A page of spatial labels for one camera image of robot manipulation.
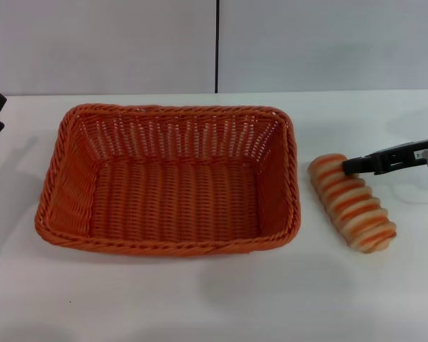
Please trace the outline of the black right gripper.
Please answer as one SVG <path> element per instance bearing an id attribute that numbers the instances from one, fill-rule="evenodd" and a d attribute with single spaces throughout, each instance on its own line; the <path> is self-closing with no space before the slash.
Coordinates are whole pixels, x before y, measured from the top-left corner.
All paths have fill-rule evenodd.
<path id="1" fill-rule="evenodd" d="M 346 175 L 383 175 L 411 167 L 428 166 L 428 140 L 409 142 L 342 162 Z"/>

